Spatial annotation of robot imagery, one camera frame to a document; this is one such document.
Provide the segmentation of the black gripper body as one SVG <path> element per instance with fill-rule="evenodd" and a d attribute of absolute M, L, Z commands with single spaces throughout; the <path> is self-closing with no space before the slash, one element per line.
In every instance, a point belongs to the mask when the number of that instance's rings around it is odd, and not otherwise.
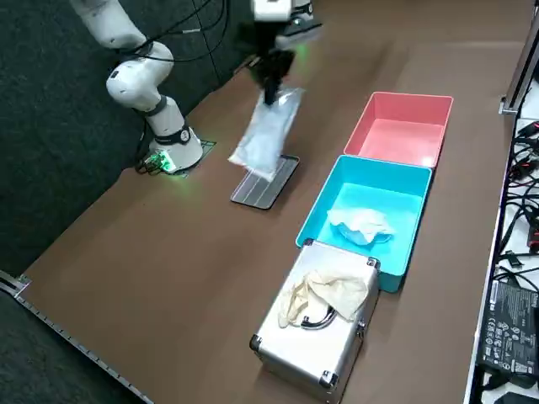
<path fill-rule="evenodd" d="M 288 72 L 294 60 L 292 50 L 281 50 L 276 39 L 282 34 L 287 23 L 254 21 L 241 23 L 237 29 L 237 39 L 254 55 L 248 64 L 253 72 Z"/>

